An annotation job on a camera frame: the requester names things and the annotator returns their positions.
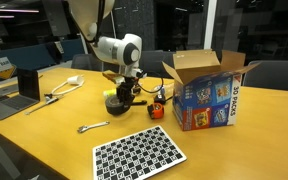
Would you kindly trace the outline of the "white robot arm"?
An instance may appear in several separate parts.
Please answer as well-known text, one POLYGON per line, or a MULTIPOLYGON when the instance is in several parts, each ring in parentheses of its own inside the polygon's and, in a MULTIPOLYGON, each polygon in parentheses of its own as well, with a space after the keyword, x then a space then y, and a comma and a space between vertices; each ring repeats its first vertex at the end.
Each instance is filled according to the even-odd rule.
POLYGON ((111 14, 115 0, 67 0, 71 16, 95 56, 102 62, 119 66, 122 80, 118 83, 116 96, 123 106, 132 103, 134 80, 142 70, 139 61, 142 38, 126 33, 118 38, 101 31, 103 20, 111 14))

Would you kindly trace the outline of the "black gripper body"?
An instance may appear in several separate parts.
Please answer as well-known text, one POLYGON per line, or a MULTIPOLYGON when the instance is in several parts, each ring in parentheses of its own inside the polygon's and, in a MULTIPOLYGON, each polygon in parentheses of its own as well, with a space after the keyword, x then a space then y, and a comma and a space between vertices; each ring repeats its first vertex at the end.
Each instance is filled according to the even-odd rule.
POLYGON ((123 78, 123 80, 117 85, 117 90, 124 90, 124 97, 127 97, 129 93, 132 93, 133 95, 140 93, 137 80, 129 77, 123 78))

